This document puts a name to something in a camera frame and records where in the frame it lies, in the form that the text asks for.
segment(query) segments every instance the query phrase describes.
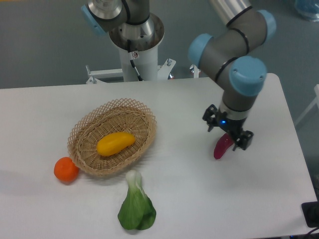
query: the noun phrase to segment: green leaf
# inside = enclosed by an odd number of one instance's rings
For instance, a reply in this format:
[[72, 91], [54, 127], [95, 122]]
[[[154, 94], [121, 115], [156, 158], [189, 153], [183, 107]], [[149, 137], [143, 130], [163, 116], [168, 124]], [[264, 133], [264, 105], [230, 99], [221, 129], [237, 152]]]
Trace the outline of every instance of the green leaf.
[[124, 229], [145, 230], [155, 221], [156, 211], [151, 200], [142, 188], [142, 176], [136, 170], [130, 170], [125, 176], [129, 189], [118, 214]]
[[147, 209], [148, 212], [143, 215], [142, 221], [136, 228], [138, 230], [146, 230], [153, 226], [156, 218], [156, 210], [153, 207], [151, 200], [147, 197]]
[[118, 214], [118, 219], [124, 229], [135, 229], [141, 223], [145, 210], [145, 203], [141, 203], [143, 201], [144, 198], [140, 190], [128, 190]]

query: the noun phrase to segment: gray floor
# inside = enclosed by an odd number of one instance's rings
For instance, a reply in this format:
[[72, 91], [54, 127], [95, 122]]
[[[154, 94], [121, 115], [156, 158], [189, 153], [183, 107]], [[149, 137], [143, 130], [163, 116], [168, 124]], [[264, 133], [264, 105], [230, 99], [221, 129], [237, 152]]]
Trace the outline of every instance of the gray floor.
[[[86, 25], [80, 7], [86, 0], [0, 2], [0, 88], [84, 84], [91, 70], [120, 68], [110, 39], [97, 37]], [[277, 74], [295, 120], [315, 97], [319, 84], [319, 23], [303, 20], [292, 0], [252, 0], [277, 20], [275, 37], [251, 55]], [[159, 63], [177, 61], [173, 74], [188, 78], [191, 41], [226, 29], [207, 0], [151, 0], [151, 11], [165, 26]], [[298, 130], [311, 175], [319, 174], [319, 114]]]

